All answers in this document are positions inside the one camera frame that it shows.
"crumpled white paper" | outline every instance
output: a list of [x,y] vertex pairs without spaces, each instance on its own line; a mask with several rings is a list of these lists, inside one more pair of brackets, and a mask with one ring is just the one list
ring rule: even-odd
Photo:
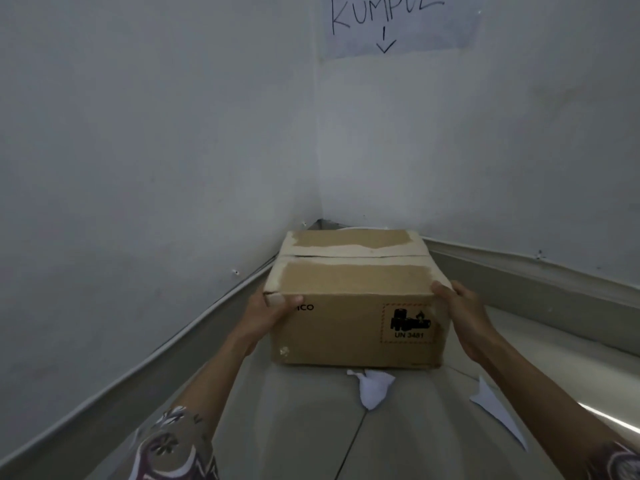
[[376,408],[387,396],[389,386],[396,380],[391,374],[365,369],[362,372],[347,371],[348,376],[357,376],[360,380],[360,400],[369,411]]
[[486,383],[484,378],[480,376],[480,391],[478,394],[469,397],[471,402],[476,403],[486,412],[491,414],[494,418],[500,421],[505,428],[507,428],[513,436],[520,442],[525,451],[529,451],[527,441],[524,439],[524,435],[520,432],[516,426],[516,422],[513,420],[507,409],[502,405],[500,399],[493,393],[489,384]]

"cardboard box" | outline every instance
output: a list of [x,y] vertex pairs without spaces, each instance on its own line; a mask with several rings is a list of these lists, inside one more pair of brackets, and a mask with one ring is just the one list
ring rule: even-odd
[[271,332],[274,362],[429,369],[442,364],[449,318],[430,290],[451,286],[416,232],[290,232],[264,293],[304,305]]

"patterned sleeve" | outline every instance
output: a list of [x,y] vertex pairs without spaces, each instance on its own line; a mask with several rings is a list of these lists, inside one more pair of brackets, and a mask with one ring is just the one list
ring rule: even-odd
[[219,480],[201,416],[181,406],[165,412],[109,478]]
[[640,480],[640,455],[620,443],[607,443],[589,457],[588,480]]

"arrow drawing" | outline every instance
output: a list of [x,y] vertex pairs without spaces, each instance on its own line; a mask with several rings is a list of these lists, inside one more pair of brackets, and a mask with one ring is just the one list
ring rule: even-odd
[[[386,34],[387,34],[387,27],[386,27],[386,26],[384,26],[384,27],[382,27],[382,41],[384,41],[384,40],[385,40],[385,36],[386,36]],[[391,46],[392,46],[393,44],[395,44],[395,43],[396,43],[396,40],[393,40],[393,42],[391,42],[391,43],[387,46],[387,48],[382,48],[382,47],[380,47],[380,44],[379,44],[379,43],[377,43],[376,45],[378,46],[378,48],[380,49],[380,51],[382,51],[382,53],[383,53],[383,54],[386,54],[386,53],[387,53],[387,51],[391,48]]]

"hand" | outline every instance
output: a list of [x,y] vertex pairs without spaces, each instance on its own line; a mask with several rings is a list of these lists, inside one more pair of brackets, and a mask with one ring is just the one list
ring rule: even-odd
[[245,355],[253,352],[256,344],[279,320],[290,314],[297,306],[302,305],[305,299],[302,296],[286,298],[285,302],[277,306],[267,306],[264,300],[264,284],[258,287],[249,298],[246,309],[240,322],[233,329],[229,338],[244,348]]
[[466,289],[460,282],[452,281],[451,286],[455,292],[441,282],[434,281],[431,291],[447,302],[449,316],[462,349],[471,360],[480,362],[483,347],[503,339],[489,321],[480,296]]

